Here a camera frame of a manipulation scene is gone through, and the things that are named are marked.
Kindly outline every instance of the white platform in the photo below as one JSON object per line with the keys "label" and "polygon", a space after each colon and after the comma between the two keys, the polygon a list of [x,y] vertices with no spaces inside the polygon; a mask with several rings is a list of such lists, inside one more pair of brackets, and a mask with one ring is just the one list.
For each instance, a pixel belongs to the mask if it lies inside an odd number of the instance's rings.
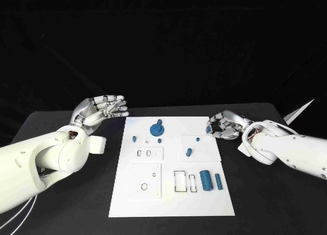
{"label": "white platform", "polygon": [[[163,120],[165,134],[154,137],[150,134],[150,127],[157,120]],[[124,138],[120,153],[120,162],[115,176],[110,217],[157,217],[157,216],[219,216],[235,215],[227,179],[222,170],[221,155],[215,138],[206,135],[206,122],[209,117],[139,117],[127,118]],[[133,142],[133,136],[137,136],[137,141]],[[201,138],[201,143],[195,143],[196,136]],[[183,160],[185,145],[195,144],[195,155]],[[162,161],[140,161],[133,159],[134,148],[141,147],[163,147]],[[152,193],[141,191],[141,184],[159,184],[153,174],[141,174],[141,180],[134,179],[134,164],[162,164],[162,194],[157,189]],[[175,192],[175,171],[186,172],[188,192]],[[214,190],[202,190],[202,182],[199,172],[209,170],[212,176]],[[224,190],[218,190],[215,174],[219,173]],[[196,190],[190,192],[189,175],[196,176]],[[130,192],[134,191],[136,199],[131,198]]]}

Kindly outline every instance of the black table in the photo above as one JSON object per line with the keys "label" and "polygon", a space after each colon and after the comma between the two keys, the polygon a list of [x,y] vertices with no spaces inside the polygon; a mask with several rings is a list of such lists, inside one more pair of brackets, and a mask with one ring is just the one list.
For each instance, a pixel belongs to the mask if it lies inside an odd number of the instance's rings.
{"label": "black table", "polygon": [[[131,117],[214,116],[232,110],[255,121],[284,120],[270,103],[130,109]],[[35,112],[13,142],[68,125],[72,111]],[[327,181],[287,167],[264,165],[238,150],[241,140],[216,140],[235,216],[108,218],[126,118],[105,120],[97,136],[105,153],[38,197],[19,235],[327,234]],[[0,215],[0,225],[19,206]],[[10,234],[20,215],[0,234]]]}

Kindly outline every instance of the white robotic forearm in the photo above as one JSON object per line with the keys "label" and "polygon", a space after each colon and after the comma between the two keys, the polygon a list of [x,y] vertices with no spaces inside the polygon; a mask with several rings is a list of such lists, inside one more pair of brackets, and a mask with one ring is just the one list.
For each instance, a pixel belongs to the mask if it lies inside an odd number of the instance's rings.
{"label": "white robotic forearm", "polygon": [[[126,103],[114,95],[85,99],[68,126],[0,148],[0,213],[77,172],[90,153],[104,153],[105,138],[90,135],[104,119],[128,116]],[[36,166],[46,169],[40,174]]]}
{"label": "white robotic forearm", "polygon": [[[219,120],[222,132],[211,124]],[[287,166],[327,180],[327,140],[299,135],[287,126],[265,120],[253,122],[232,111],[216,114],[206,127],[208,135],[232,140],[242,132],[240,151],[271,165],[280,159]]]}

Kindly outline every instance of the cable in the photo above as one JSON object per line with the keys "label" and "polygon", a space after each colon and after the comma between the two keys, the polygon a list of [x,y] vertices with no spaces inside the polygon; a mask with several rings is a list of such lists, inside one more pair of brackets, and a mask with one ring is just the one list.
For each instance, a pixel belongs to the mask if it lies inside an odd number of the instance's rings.
{"label": "cable", "polygon": [[29,199],[27,203],[25,204],[23,208],[19,210],[19,212],[14,214],[14,216],[10,218],[10,220],[2,225],[0,229],[9,224],[9,222],[17,217],[23,209],[26,208],[27,204],[30,203],[33,197]]}
{"label": "cable", "polygon": [[23,222],[20,223],[20,225],[17,226],[16,230],[13,231],[13,233],[12,233],[10,235],[13,235],[13,234],[17,232],[20,226],[23,225],[23,223],[25,223],[25,221],[26,221],[26,219],[27,219],[27,216],[29,216],[29,214],[30,214],[30,212],[32,212],[32,209],[33,209],[33,206],[35,206],[35,201],[33,201],[33,204],[32,204],[32,208],[30,208],[30,210],[29,210],[29,213],[27,213],[27,215],[26,215],[26,217],[25,217],[25,220],[23,220]]}

